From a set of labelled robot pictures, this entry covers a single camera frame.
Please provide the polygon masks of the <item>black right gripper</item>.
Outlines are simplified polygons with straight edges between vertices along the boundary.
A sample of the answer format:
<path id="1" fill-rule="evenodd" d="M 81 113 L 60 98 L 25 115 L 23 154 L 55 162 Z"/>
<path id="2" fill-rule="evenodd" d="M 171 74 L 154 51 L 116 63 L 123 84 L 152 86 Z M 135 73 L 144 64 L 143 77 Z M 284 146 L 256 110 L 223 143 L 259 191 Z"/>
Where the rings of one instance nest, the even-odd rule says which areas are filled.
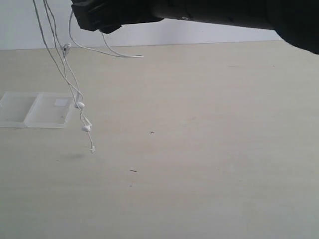
<path id="1" fill-rule="evenodd" d="M 110 34 L 122 25 L 159 22 L 149 0 L 73 0 L 73 14 L 82 30 Z"/>

